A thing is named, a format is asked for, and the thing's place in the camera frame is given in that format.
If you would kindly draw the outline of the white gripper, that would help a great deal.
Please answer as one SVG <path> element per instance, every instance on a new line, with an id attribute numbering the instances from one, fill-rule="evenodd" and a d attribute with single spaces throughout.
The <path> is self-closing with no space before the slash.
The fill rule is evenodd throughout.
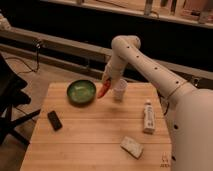
<path id="1" fill-rule="evenodd" d="M 122 77 L 124 69 L 124 64 L 109 61 L 105 66 L 105 70 L 102 75 L 102 82 L 110 80 L 112 84 L 116 84 L 118 80 Z"/>

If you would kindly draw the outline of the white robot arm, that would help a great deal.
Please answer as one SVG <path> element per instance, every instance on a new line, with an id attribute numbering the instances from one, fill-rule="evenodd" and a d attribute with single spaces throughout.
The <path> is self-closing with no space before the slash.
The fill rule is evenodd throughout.
<path id="1" fill-rule="evenodd" d="M 213 90 L 198 89 L 144 55 L 137 36 L 116 36 L 102 80 L 114 86 L 130 63 L 175 110 L 171 171 L 213 171 Z"/>

